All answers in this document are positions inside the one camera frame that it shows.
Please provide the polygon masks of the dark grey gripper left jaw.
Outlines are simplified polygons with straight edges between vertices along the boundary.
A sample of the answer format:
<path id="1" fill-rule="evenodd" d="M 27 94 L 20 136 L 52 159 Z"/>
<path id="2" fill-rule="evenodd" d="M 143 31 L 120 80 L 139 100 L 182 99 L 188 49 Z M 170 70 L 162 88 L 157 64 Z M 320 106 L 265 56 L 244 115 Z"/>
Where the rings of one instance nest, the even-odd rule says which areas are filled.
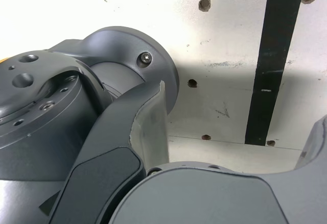
<path id="1" fill-rule="evenodd" d="M 165 83 L 127 91 L 97 119 L 52 209 L 50 223 L 108 223 L 147 171 L 169 161 Z"/>

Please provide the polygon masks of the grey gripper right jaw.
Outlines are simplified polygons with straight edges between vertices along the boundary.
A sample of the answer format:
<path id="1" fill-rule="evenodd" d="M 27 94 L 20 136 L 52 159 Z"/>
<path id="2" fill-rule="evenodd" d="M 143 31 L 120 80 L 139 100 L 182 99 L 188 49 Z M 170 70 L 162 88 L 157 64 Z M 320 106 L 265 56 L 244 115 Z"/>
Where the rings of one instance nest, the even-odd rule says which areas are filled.
<path id="1" fill-rule="evenodd" d="M 137 184 L 110 223 L 326 223 L 326 118 L 292 171 L 164 170 Z"/>

